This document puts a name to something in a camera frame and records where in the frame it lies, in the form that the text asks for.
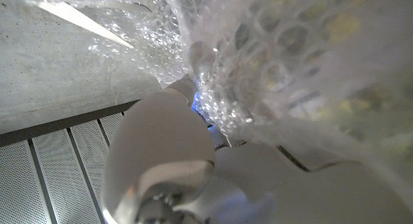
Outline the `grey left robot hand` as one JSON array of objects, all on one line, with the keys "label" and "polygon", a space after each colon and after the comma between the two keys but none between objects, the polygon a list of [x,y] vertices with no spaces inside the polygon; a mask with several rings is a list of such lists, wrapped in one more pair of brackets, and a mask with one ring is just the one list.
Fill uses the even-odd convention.
[{"label": "grey left robot hand", "polygon": [[138,102],[106,162],[103,215],[140,223],[152,201],[216,223],[411,223],[412,40],[343,47],[195,42],[215,66],[205,112],[183,81]]}]

